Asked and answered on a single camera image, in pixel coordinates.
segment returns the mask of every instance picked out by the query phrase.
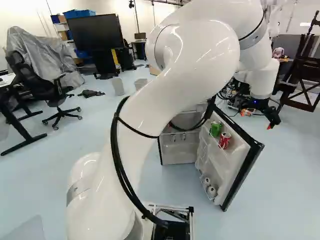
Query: trash can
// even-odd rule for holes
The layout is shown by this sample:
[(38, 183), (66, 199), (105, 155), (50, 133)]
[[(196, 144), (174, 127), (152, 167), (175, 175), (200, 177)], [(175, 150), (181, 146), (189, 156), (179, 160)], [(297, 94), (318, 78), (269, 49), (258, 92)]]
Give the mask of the trash can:
[(139, 91), (142, 89), (145, 85), (147, 85), (148, 79), (146, 78), (139, 78), (137, 81), (134, 82), (135, 89)]
[(125, 94), (125, 89), (124, 89), (124, 85), (122, 83), (122, 79), (120, 77), (113, 77), (111, 79), (113, 88), (114, 88), (114, 93), (116, 96), (121, 96), (123, 94)]

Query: open fridge door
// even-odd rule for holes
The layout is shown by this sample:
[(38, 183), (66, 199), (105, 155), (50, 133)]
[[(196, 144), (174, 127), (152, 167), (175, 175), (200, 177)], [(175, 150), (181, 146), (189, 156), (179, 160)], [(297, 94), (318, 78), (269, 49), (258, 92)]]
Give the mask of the open fridge door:
[[(221, 122), (221, 131), (231, 134), (227, 149), (219, 146), (220, 136), (211, 134), (211, 122)], [(264, 145), (254, 140), (239, 125), (215, 106), (211, 118), (201, 127), (195, 167), (208, 198), (223, 211), (250, 172)]]

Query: black table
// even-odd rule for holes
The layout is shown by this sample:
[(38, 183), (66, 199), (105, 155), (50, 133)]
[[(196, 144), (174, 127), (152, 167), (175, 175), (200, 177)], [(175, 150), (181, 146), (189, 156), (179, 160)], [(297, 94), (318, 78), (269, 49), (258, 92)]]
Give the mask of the black table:
[[(47, 136), (46, 133), (44, 134), (40, 134), (38, 136), (31, 136), (28, 131), (24, 128), (24, 126), (22, 126), (22, 124), (19, 122), (19, 120), (23, 120), (23, 119), (27, 119), (30, 118), (32, 116), (41, 114), (42, 111), (37, 111), (37, 112), (31, 112), (28, 107), (24, 104), (24, 102), (22, 101), (22, 99), (19, 96), (19, 93), (17, 93), (14, 88), (13, 85), (16, 84), (16, 82), (18, 82), (17, 77), (15, 77), (15, 75), (13, 74), (9, 74), (9, 75), (2, 75), (0, 76), (0, 78), (3, 78), (5, 80), (5, 84), (0, 85), (0, 112), (2, 112), (2, 114), (5, 116), (5, 118), (7, 119), (7, 121), (9, 122), (9, 124), (11, 124), (20, 134), (21, 136), (24, 137), (25, 141), (3, 151), (2, 153), (0, 153), (1, 156), (7, 155), (9, 153), (12, 153), (15, 150), (18, 150), (26, 145), (32, 144), (40, 139), (43, 139)], [(6, 92), (10, 92), (12, 93), (16, 98), (18, 103), (22, 106), (22, 108), (25, 110), (26, 112), (26, 116), (23, 116), (19, 119), (16, 118), (16, 116), (10, 111), (10, 109), (7, 107), (3, 97), (4, 93)]]

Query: large screen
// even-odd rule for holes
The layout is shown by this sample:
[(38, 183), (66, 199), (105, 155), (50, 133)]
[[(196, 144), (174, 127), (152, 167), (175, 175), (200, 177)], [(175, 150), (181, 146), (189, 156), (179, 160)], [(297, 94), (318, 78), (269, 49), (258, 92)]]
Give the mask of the large screen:
[(70, 18), (67, 22), (76, 48), (80, 51), (124, 47), (121, 26), (116, 14)]

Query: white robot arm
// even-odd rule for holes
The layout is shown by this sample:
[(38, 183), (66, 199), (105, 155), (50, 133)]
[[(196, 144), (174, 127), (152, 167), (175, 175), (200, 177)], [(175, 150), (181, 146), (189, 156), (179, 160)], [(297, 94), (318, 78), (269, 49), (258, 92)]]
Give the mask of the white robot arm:
[[(251, 82), (255, 98), (268, 98), (279, 62), (272, 59), (266, 29), (259, 0), (191, 1), (151, 32), (147, 58), (162, 72), (125, 102), (119, 116), (139, 132), (158, 136), (183, 109), (220, 91), (237, 69), (257, 77)], [(134, 190), (154, 141), (118, 125), (119, 153)], [(74, 169), (67, 203), (68, 239), (131, 239), (137, 209), (118, 179), (111, 144), (107, 142), (99, 156), (80, 160)], [(147, 239), (149, 233), (142, 232), (132, 239)]]

